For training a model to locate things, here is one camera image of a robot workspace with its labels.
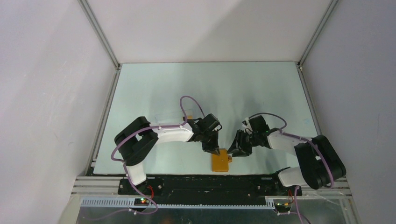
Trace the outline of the orange card holder wallet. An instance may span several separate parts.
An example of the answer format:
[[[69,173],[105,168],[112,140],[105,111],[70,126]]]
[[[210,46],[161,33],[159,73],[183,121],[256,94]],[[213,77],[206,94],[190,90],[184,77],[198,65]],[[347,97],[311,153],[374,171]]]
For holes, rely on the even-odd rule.
[[[228,172],[232,156],[227,153],[226,149],[220,149],[219,152],[219,155],[212,154],[211,170],[212,172]]]

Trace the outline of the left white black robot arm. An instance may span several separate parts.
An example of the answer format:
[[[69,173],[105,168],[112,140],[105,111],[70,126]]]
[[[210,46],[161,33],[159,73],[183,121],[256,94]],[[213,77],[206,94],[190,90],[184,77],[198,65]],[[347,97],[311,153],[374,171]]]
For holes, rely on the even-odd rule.
[[[148,188],[143,161],[156,144],[200,142],[204,152],[219,155],[218,137],[222,128],[219,120],[211,113],[203,118],[184,119],[181,124],[152,124],[141,116],[116,135],[116,148],[111,159],[116,161],[115,153],[121,154],[120,161],[131,180],[130,189],[136,194],[143,194]]]

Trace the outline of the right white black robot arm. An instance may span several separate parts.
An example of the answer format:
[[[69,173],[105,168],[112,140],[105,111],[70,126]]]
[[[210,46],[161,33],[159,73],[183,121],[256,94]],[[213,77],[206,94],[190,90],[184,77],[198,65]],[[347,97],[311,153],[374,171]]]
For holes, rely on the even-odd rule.
[[[277,179],[272,181],[272,190],[284,195],[291,186],[309,186],[311,189],[332,188],[337,179],[345,177],[346,167],[337,155],[330,141],[324,135],[303,137],[285,132],[283,126],[270,128],[260,112],[245,118],[242,128],[227,153],[232,157],[247,157],[254,147],[283,150],[298,160],[298,166],[284,168],[276,172]]]

